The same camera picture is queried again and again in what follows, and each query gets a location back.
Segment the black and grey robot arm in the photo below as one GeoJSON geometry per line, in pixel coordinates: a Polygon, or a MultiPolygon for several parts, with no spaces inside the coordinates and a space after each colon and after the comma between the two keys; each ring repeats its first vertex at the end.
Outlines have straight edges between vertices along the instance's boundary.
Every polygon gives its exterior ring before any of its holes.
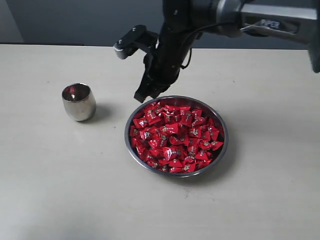
{"type": "Polygon", "coordinates": [[[145,71],[134,94],[139,102],[157,98],[178,78],[200,33],[229,38],[242,33],[307,46],[312,70],[320,71],[320,3],[312,6],[257,4],[254,0],[165,0],[158,45],[144,57],[145,71]]]}

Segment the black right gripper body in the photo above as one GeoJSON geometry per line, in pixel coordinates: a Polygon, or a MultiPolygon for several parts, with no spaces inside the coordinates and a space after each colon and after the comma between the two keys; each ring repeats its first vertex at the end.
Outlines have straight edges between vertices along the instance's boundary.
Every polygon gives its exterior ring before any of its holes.
{"type": "Polygon", "coordinates": [[[177,80],[180,68],[193,43],[190,30],[173,31],[163,27],[152,61],[145,69],[139,90],[164,92],[177,80]]]}

